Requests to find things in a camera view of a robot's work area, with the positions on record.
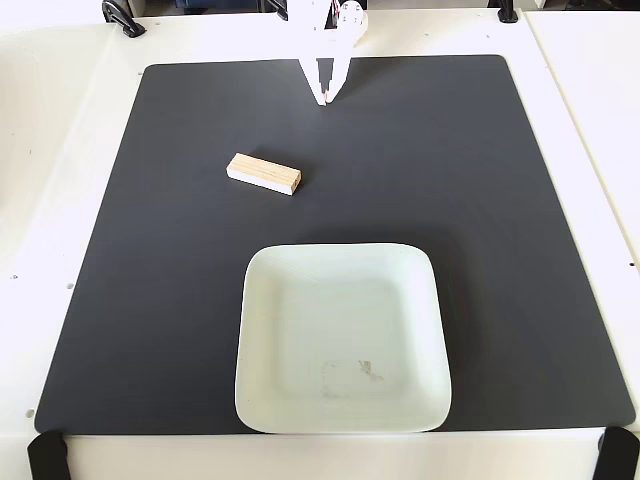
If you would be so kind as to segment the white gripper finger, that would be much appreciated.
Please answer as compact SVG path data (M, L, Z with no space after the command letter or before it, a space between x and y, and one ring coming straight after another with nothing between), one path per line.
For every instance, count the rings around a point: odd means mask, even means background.
M349 66L352 58L353 46L337 46L333 52L333 65L331 77L325 91L325 102L332 103L346 82Z
M300 67L318 105L325 105L320 82L317 53L324 39L330 0L290 0L287 2L288 22L298 49Z

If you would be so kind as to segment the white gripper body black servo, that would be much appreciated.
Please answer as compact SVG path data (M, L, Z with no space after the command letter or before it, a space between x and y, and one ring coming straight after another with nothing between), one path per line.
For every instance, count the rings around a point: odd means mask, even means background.
M349 9L339 1L316 2L316 57L335 57L347 42Z

